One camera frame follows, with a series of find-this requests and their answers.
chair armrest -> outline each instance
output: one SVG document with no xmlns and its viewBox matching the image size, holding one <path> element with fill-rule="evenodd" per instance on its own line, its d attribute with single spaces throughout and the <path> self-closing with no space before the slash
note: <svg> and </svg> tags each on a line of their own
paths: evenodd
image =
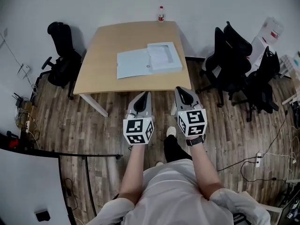
<svg viewBox="0 0 300 225">
<path fill-rule="evenodd" d="M 271 106 L 275 111 L 278 111 L 278 110 L 279 110 L 278 105 L 275 104 L 272 100 L 269 100 L 269 104 L 270 104 L 270 106 Z"/>
<path fill-rule="evenodd" d="M 47 66 L 47 65 L 49 65 L 49 66 L 54 66 L 54 64 L 53 63 L 51 63 L 50 62 L 50 60 L 52 59 L 52 57 L 49 57 L 47 60 L 46 60 L 46 62 L 43 64 L 43 66 L 42 66 L 42 69 L 44 70 L 44 68 Z"/>
</svg>

wooden table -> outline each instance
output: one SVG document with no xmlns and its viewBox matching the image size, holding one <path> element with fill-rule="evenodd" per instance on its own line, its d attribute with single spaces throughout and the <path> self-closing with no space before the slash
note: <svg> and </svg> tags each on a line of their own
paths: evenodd
<svg viewBox="0 0 300 225">
<path fill-rule="evenodd" d="M 173 42 L 182 71 L 117 79 L 117 53 L 147 48 L 148 43 Z M 74 94 L 79 94 L 103 116 L 108 113 L 91 93 L 191 89 L 188 68 L 175 22 L 128 22 L 97 29 L 81 66 Z"/>
</svg>

black office chair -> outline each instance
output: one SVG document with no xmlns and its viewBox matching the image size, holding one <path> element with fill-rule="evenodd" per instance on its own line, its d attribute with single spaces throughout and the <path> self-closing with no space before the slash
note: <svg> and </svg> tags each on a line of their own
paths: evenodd
<svg viewBox="0 0 300 225">
<path fill-rule="evenodd" d="M 232 103 L 233 106 L 249 103 L 247 122 L 252 120 L 252 110 L 255 107 L 258 113 L 261 113 L 262 110 L 267 113 L 273 113 L 273 110 L 278 111 L 279 107 L 273 102 L 273 90 L 268 82 L 279 73 L 279 70 L 277 53 L 273 54 L 269 47 L 266 47 L 259 69 L 249 75 L 241 89 L 247 99 Z"/>
<path fill-rule="evenodd" d="M 221 70 L 218 76 L 215 76 L 213 70 L 218 66 Z M 211 84 L 204 89 L 196 90 L 196 93 L 199 94 L 211 88 L 217 88 L 221 100 L 217 106 L 222 107 L 224 105 L 223 91 L 228 92 L 229 100 L 232 100 L 233 94 L 241 89 L 240 84 L 243 84 L 242 80 L 245 77 L 245 73 L 250 69 L 251 64 L 240 51 L 240 48 L 229 44 L 225 33 L 223 33 L 220 28 L 216 28 L 214 54 L 206 60 L 206 71 L 200 71 L 200 76 L 206 74 Z"/>
<path fill-rule="evenodd" d="M 226 23 L 227 25 L 224 28 L 226 41 L 232 47 L 239 49 L 244 56 L 250 56 L 252 53 L 252 45 L 242 38 L 242 36 L 233 29 L 228 21 Z"/>
<path fill-rule="evenodd" d="M 72 88 L 80 71 L 81 56 L 73 48 L 71 29 L 68 25 L 53 22 L 48 27 L 48 34 L 51 35 L 60 57 L 56 60 L 56 64 L 51 63 L 52 57 L 49 57 L 42 69 L 49 65 L 51 70 L 43 72 L 42 75 L 49 73 L 48 81 L 62 88 L 70 82 L 67 96 L 72 100 Z"/>
</svg>

electrical socket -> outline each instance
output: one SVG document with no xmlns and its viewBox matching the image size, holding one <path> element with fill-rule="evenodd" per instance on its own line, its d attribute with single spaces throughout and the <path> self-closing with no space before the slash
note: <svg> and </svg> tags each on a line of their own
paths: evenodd
<svg viewBox="0 0 300 225">
<path fill-rule="evenodd" d="M 257 153 L 256 156 L 257 156 L 257 158 L 255 159 L 255 162 L 256 162 L 255 167 L 259 167 L 260 164 L 261 164 L 261 159 L 259 157 L 261 157 L 262 154 L 261 153 Z"/>
<path fill-rule="evenodd" d="M 26 127 L 25 132 L 26 132 L 26 133 L 29 132 L 29 126 L 30 126 L 30 121 L 28 120 L 28 121 L 25 123 L 25 127 Z"/>
</svg>

red object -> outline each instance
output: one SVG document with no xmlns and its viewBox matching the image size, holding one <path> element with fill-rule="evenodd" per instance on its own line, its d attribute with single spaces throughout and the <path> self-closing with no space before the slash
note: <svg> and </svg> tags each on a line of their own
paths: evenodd
<svg viewBox="0 0 300 225">
<path fill-rule="evenodd" d="M 19 145 L 19 139 L 9 141 L 9 148 L 15 148 L 17 145 Z"/>
<path fill-rule="evenodd" d="M 278 36 L 274 32 L 271 32 L 271 36 L 278 39 Z"/>
</svg>

